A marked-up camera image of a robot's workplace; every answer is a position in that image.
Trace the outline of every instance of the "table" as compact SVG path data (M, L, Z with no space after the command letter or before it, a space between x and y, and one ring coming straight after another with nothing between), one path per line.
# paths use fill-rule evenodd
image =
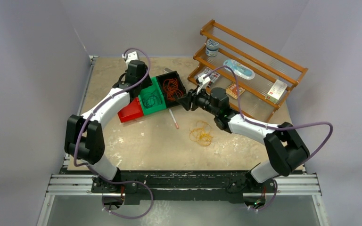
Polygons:
M187 90L196 87L187 81L189 73L197 67L197 62L192 58L159 57L151 58L151 63L151 77L163 74L168 67L178 72ZM106 96L125 69L121 58L97 59L82 113ZM262 144L219 130L211 114L200 109L186 112L181 106L172 108L172 111L180 129L175 128L168 110L126 123L121 123L115 116L103 131L105 155L122 170L246 170L268 160ZM200 146L189 138L190 129L199 120L206 121L213 128L210 146ZM286 103L269 123L281 124L285 121L291 122ZM87 169L76 168L71 158L67 170Z

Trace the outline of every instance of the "robotic arm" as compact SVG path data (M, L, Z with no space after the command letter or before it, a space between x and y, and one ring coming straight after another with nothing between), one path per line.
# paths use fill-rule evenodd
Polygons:
M87 132L87 135L81 138L77 158L87 162L94 171L111 181L118 180L116 176L119 169L110 163L104 155L105 144L102 129L121 109L137 97L142 89L152 85L148 76L140 85L113 96L114 93L136 84L147 71L147 66L138 59L136 52L128 55L126 64L128 69L100 103L81 116L70 116L67 121L65 152L74 156L75 144L82 125L90 113L95 112L87 122L84 131ZM307 147L295 130L275 131L246 122L239 112L230 108L229 98L223 88L214 88L210 95L207 94L205 88L210 79L205 77L204 74L201 75L197 81L200 85L178 99L178 102L187 111L202 108L213 114L214 121L221 130L249 137L265 145L269 161L261 163L247 175L248 180L253 185L261 184L277 175L287 176L309 157L310 153ZM108 97L112 98L97 111L93 111ZM268 126L284 128L292 125L285 122L281 125L269 124Z

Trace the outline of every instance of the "wall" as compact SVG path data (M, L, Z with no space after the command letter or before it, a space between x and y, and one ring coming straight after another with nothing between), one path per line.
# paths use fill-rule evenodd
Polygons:
M330 121L317 172L333 225L362 225L362 1L310 0L281 54L309 68L288 100L294 124ZM327 128L303 129L312 150Z
M308 0L62 0L90 55L139 47L153 56L192 56L211 19L281 51Z
M88 62L59 0L0 0L0 226L37 223Z

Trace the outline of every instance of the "black bin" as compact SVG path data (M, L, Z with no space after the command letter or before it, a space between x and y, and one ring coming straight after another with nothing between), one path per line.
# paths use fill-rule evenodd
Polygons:
M177 89L179 90L176 92L170 92L167 94L166 86L171 86L172 89L174 89L174 83L173 81L177 81ZM165 104L166 108L174 107L180 105L177 102L177 98L180 98L181 96L187 94L187 91L185 90L185 87L183 83L181 82L180 75L174 71L167 74L162 74L156 77L156 81L159 84L160 91L163 93L163 97L165 98Z

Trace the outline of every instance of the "white box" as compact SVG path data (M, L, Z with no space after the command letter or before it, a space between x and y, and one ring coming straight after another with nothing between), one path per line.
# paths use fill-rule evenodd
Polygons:
M276 80L270 91L267 93L266 99L273 103L277 103L288 85L280 80Z

